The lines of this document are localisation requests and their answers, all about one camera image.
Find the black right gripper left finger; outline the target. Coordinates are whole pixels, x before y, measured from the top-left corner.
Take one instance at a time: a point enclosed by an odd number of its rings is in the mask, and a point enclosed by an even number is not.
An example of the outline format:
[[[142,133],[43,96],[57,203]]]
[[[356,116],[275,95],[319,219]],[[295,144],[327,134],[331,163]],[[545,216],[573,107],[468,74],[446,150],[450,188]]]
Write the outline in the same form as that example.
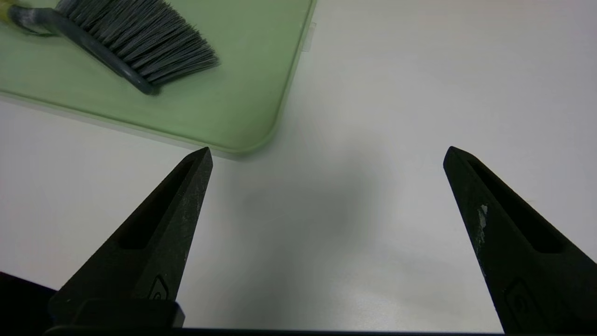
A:
[[[176,302],[213,168],[187,155],[49,301],[56,326],[182,322]]]

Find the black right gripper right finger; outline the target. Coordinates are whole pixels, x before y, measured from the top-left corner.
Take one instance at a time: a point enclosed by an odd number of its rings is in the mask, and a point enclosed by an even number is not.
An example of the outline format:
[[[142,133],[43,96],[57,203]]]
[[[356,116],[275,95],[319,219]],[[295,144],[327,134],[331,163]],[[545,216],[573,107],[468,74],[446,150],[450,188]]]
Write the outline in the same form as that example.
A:
[[[596,332],[596,263],[471,153],[443,167],[503,331]]]

